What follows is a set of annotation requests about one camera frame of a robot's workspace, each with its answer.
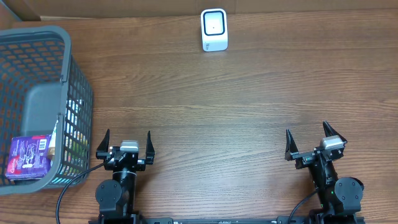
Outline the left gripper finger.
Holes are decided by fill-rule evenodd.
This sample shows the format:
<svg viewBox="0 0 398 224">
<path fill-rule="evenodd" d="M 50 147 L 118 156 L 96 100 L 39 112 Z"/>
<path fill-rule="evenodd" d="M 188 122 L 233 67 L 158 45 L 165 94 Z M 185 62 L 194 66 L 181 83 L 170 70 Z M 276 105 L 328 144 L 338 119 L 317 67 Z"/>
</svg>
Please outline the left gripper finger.
<svg viewBox="0 0 398 224">
<path fill-rule="evenodd" d="M 155 158 L 155 149 L 152 144 L 150 131 L 147 133 L 147 142 L 146 142 L 146 164 L 153 164 Z"/>
<path fill-rule="evenodd" d="M 107 159 L 109 157 L 109 136 L 110 130 L 108 129 L 103 140 L 96 149 L 97 159 Z"/>
</svg>

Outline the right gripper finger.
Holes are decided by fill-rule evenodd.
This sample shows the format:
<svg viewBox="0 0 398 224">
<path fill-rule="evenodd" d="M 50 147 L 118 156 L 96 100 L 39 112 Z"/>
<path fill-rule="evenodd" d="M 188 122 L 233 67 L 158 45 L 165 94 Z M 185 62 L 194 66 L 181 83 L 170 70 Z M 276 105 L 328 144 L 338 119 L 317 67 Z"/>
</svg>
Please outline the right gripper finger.
<svg viewBox="0 0 398 224">
<path fill-rule="evenodd" d="M 340 133 L 333 129 L 333 127 L 326 120 L 323 121 L 323 130 L 326 137 L 338 136 L 344 143 L 348 142 L 346 138 L 344 138 Z"/>
<path fill-rule="evenodd" d="M 286 130 L 285 160 L 291 161 L 298 157 L 299 150 L 289 129 Z"/>
</svg>

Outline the purple red liner pack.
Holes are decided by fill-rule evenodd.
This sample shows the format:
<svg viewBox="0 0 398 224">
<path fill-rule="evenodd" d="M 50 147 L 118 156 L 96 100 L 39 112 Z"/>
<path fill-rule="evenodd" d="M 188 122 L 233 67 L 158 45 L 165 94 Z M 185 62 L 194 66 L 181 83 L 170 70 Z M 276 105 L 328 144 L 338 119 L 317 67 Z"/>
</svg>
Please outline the purple red liner pack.
<svg viewBox="0 0 398 224">
<path fill-rule="evenodd" d="M 51 168 L 47 157 L 51 135 L 19 136 L 11 141 L 6 177 L 9 180 L 43 178 Z"/>
</svg>

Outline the green yellow snack packet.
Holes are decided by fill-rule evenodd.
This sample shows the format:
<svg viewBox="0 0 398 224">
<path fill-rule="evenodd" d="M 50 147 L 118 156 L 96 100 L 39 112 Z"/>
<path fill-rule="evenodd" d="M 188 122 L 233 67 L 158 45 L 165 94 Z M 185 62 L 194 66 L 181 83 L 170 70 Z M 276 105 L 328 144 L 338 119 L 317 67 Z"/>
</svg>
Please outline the green yellow snack packet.
<svg viewBox="0 0 398 224">
<path fill-rule="evenodd" d="M 68 100 L 66 108 L 66 136 L 64 146 L 68 148 L 65 151 L 64 159 L 66 162 L 77 168 L 67 165 L 63 169 L 63 174 L 71 177 L 81 173 L 82 169 L 86 169 L 88 165 L 87 149 L 88 140 L 86 136 L 78 130 L 79 115 L 81 115 L 82 108 L 84 107 L 84 100 Z"/>
</svg>

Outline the white tube gold cap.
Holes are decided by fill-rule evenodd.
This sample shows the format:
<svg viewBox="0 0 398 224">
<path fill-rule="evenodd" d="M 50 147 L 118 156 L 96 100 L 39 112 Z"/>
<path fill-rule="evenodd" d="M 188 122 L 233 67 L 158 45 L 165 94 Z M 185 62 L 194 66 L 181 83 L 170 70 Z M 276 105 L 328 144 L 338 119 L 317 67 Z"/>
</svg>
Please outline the white tube gold cap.
<svg viewBox="0 0 398 224">
<path fill-rule="evenodd" d="M 47 151 L 47 158 L 50 159 L 51 161 L 55 157 L 55 145 L 56 145 L 56 137 L 57 137 L 57 125 L 58 121 L 55 123 L 55 126 L 53 128 L 53 131 L 51 133 L 51 138 L 49 142 L 49 147 Z"/>
</svg>

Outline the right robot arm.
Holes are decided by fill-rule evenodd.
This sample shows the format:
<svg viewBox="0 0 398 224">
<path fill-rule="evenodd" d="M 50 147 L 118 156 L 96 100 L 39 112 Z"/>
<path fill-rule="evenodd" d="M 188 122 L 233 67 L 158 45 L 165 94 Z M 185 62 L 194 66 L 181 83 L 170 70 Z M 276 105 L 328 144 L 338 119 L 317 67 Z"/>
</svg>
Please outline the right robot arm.
<svg viewBox="0 0 398 224">
<path fill-rule="evenodd" d="M 327 122 L 323 122 L 325 137 L 312 151 L 299 152 L 290 130 L 286 130 L 285 160 L 295 161 L 296 169 L 307 168 L 315 190 L 302 199 L 286 220 L 280 223 L 365 223 L 361 211 L 364 184 L 354 177 L 339 178 L 333 161 L 343 157 L 346 138 Z M 307 216 L 296 216 L 296 211 L 314 195 L 321 207 L 309 211 Z"/>
</svg>

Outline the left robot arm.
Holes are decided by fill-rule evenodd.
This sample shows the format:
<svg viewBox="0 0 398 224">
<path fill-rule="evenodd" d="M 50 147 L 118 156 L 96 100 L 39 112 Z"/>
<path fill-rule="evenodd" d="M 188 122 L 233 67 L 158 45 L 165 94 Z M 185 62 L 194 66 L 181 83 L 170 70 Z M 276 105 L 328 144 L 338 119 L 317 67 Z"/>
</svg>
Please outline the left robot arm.
<svg viewBox="0 0 398 224">
<path fill-rule="evenodd" d="M 96 189 L 99 204 L 98 223 L 142 224 L 146 221 L 141 212 L 134 209 L 137 173 L 154 163 L 155 150 L 150 133 L 147 133 L 145 158 L 139 158 L 139 143 L 123 140 L 120 146 L 109 145 L 107 131 L 96 150 L 96 158 L 104 162 L 104 169 L 112 172 L 112 178 L 102 181 Z"/>
</svg>

